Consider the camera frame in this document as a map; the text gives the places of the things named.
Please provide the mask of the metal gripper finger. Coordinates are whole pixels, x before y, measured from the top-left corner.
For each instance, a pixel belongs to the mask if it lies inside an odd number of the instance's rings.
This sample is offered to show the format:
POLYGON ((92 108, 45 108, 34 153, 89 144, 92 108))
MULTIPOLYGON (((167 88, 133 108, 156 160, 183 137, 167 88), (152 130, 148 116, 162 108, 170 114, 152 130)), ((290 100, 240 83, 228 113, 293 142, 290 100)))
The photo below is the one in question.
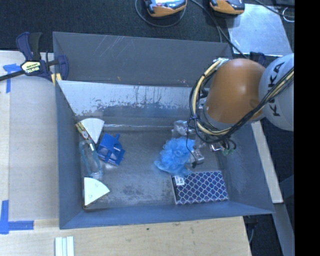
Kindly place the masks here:
POLYGON ((204 155, 201 153, 199 148, 196 148, 190 153, 190 164, 192 168, 195 168, 197 165, 200 165, 204 162, 204 155))
POLYGON ((188 126, 188 122, 185 120, 177 120, 173 123, 173 129, 171 130, 173 137, 186 137, 194 135, 194 129, 188 126))

